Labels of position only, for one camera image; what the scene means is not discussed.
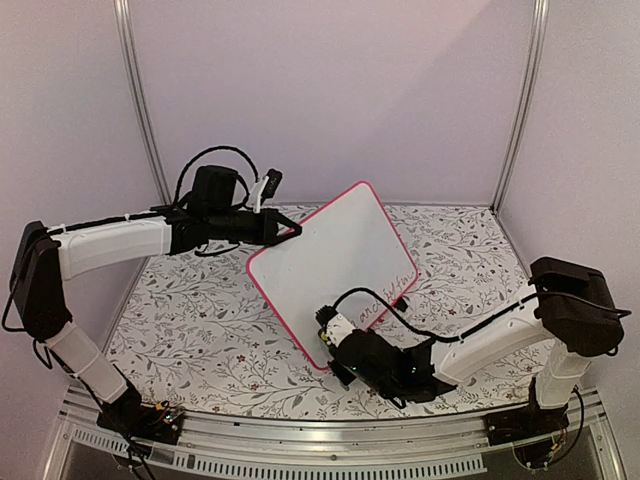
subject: white backdrop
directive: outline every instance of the white backdrop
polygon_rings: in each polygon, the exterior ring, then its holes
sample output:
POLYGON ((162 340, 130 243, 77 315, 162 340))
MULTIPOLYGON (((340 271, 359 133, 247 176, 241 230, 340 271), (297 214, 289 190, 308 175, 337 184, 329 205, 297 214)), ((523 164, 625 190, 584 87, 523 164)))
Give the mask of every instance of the white backdrop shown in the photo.
POLYGON ((200 149, 227 143, 284 172, 280 200, 328 200, 368 180, 387 201, 486 205, 533 4, 131 2, 169 184, 200 149))
MULTIPOLYGON (((111 2, 0 3, 0 302, 23 227, 71 224, 158 202, 129 94, 111 2)), ((67 285, 74 320, 99 343, 134 266, 67 285)), ((10 325, 19 324, 13 313, 10 325)), ((39 478, 68 385, 26 335, 0 331, 0 478, 39 478)))
POLYGON ((595 382, 630 479, 640 478, 640 3, 553 2, 540 74, 502 217, 530 262, 604 272, 634 315, 595 382))

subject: floral pattern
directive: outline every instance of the floral pattern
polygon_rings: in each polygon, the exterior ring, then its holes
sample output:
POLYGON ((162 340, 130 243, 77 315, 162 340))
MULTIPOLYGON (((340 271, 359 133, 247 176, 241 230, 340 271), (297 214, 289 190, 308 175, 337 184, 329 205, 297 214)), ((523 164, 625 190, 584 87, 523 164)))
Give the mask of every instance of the floral pattern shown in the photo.
MULTIPOLYGON (((282 207, 300 220, 315 207, 282 207)), ((407 319, 453 334, 513 296, 525 281, 486 208, 388 206, 420 276, 406 296, 407 319)), ((211 245, 210 249, 224 248, 211 245)), ((477 372, 465 386, 404 410, 361 382, 349 389, 315 370, 245 272, 257 248, 215 258, 150 260, 110 344, 108 357, 147 400, 195 411, 270 418, 337 420, 465 412, 526 398, 548 358, 541 343, 477 372)), ((393 317, 375 327, 399 345, 420 339, 393 317)))

